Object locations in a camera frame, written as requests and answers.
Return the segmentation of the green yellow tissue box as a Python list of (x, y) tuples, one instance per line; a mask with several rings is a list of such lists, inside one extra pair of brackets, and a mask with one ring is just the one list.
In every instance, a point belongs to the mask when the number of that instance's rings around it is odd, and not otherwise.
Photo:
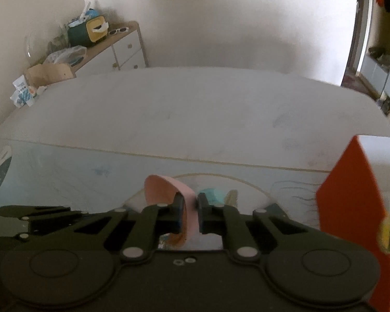
[(106, 38), (109, 24), (106, 18), (94, 9), (89, 9), (83, 17), (67, 25), (67, 37), (70, 45), (92, 47)]

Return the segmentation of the brown cardboard box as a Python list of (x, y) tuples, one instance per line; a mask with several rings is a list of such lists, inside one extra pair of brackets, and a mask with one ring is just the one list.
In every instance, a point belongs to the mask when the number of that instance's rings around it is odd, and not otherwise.
[(25, 76), (28, 84), (36, 88), (75, 78), (67, 63), (37, 64), (28, 68)]

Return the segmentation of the blue white packet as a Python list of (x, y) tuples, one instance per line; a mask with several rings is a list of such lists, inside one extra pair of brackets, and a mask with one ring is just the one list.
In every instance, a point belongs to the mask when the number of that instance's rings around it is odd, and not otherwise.
[(22, 108), (25, 105), (33, 106), (37, 95), (36, 88), (28, 85), (27, 79), (21, 75), (13, 83), (15, 92), (10, 96), (10, 100), (17, 108)]

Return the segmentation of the pink shallow bowl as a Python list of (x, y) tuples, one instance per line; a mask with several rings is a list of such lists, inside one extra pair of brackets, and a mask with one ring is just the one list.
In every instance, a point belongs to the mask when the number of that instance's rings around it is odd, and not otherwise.
[(172, 204), (177, 193), (184, 197), (182, 231), (177, 235), (170, 234), (166, 242), (174, 249), (184, 246), (199, 231), (196, 194), (184, 183), (168, 176), (150, 175), (145, 179), (144, 196), (149, 206)]

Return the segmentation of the white sunglasses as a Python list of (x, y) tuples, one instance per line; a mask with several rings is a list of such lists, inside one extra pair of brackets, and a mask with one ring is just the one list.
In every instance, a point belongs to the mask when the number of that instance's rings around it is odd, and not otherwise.
[(111, 30), (108, 33), (108, 35), (109, 36), (113, 36), (113, 35), (127, 33), (127, 32), (129, 32), (129, 28), (128, 27), (122, 27), (122, 28), (116, 28), (116, 29)]

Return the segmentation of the teal plush toy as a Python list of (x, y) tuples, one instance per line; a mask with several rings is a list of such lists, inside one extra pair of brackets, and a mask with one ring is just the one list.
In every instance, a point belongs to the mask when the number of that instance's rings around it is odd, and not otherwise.
[(199, 192), (204, 193), (210, 205), (224, 205), (226, 193), (216, 188), (207, 188)]

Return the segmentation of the red white cardboard box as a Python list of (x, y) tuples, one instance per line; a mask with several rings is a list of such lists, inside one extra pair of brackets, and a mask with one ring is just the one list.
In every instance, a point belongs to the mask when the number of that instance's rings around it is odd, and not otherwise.
[(370, 298), (390, 311), (390, 137), (358, 135), (316, 192), (322, 231), (357, 243), (380, 264)]

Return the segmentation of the clear plastic bag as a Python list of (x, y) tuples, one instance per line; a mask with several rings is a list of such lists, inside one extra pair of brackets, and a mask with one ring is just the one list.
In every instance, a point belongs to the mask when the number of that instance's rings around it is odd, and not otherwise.
[(87, 48), (83, 46), (64, 48), (49, 54), (45, 59), (44, 64), (67, 63), (70, 66), (75, 66), (85, 58), (86, 53)]

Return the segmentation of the white wooden side cabinet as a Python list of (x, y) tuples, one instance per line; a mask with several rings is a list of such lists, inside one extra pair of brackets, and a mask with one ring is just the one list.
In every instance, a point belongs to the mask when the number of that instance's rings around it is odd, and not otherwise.
[(135, 70), (147, 66), (144, 43), (137, 21), (112, 24), (109, 32), (128, 27), (129, 32), (107, 36), (89, 47), (85, 58), (71, 68), (75, 77)]

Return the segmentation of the brown door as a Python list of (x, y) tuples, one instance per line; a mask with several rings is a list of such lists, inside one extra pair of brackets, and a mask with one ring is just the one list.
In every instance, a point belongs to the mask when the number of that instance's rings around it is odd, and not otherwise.
[(371, 12), (372, 0), (356, 0), (353, 36), (342, 87), (347, 85), (349, 78), (356, 77), (361, 69), (369, 38)]

